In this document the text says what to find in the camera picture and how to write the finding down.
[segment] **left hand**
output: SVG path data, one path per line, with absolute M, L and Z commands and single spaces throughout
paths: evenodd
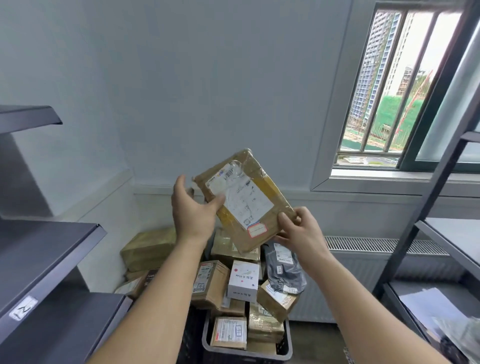
M 208 204 L 201 205 L 185 191 L 185 175 L 177 178 L 173 187 L 172 210 L 177 241 L 188 241 L 204 249 L 215 227 L 215 214 L 225 202 L 224 195 L 218 195 Z

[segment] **white box with colored dots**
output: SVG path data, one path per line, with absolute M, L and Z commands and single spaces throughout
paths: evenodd
M 259 272 L 260 267 L 257 263 L 234 260 L 228 282 L 227 297 L 256 302 Z

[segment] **person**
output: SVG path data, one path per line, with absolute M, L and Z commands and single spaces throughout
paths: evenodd
M 216 212 L 217 196 L 196 203 L 178 177 L 172 195 L 177 244 L 156 277 L 88 364 L 173 364 L 177 360 L 202 252 Z M 330 253 L 317 221 L 305 207 L 294 224 L 283 213 L 275 239 L 295 252 L 318 284 L 357 364 L 447 364 L 428 343 L 396 319 Z

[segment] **radiator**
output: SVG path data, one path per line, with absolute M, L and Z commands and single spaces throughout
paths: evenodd
M 326 237 L 334 256 L 371 292 L 397 239 Z M 458 282 L 465 270 L 436 243 L 414 240 L 396 278 Z M 325 298 L 307 276 L 307 288 L 289 315 L 290 320 L 334 323 Z

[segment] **gray shelf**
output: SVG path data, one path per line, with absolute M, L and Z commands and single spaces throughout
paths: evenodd
M 97 224 L 0 220 L 0 343 L 105 235 Z M 9 314 L 27 297 L 37 303 L 18 321 Z
M 429 288 L 438 288 L 467 317 L 480 317 L 480 302 L 462 285 L 442 282 L 410 282 L 394 280 L 384 285 L 388 299 L 402 316 L 405 324 L 420 337 L 431 342 L 425 327 L 403 305 L 399 296 L 416 293 Z
M 415 225 L 480 279 L 480 220 L 426 218 Z
M 462 135 L 462 139 L 467 142 L 480 143 L 480 133 L 478 132 L 466 132 Z
M 0 105 L 0 134 L 50 124 L 62 124 L 50 106 Z
M 58 287 L 0 345 L 2 363 L 84 363 L 125 316 L 120 294 Z

